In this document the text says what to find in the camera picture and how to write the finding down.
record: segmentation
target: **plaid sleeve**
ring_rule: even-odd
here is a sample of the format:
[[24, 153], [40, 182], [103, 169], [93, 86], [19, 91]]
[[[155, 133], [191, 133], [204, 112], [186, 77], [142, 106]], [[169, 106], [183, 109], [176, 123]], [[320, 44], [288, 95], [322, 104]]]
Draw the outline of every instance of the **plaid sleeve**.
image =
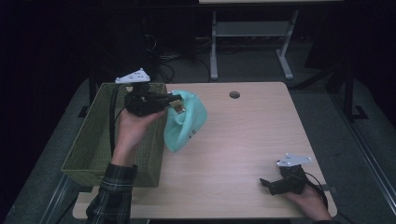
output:
[[87, 208], [86, 223], [129, 223], [136, 174], [137, 166], [123, 167], [109, 163], [99, 193]]

